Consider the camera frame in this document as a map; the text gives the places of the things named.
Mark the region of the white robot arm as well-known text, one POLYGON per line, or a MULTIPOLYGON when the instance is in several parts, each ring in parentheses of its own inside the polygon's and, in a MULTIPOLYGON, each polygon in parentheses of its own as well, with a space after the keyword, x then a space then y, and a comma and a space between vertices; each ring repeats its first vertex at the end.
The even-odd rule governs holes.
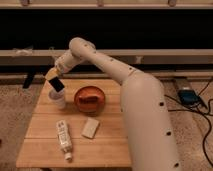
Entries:
POLYGON ((89 61, 120 86, 132 171, 182 171, 162 83, 153 75, 112 58, 80 37, 69 42, 45 79, 60 91, 59 76, 89 61))

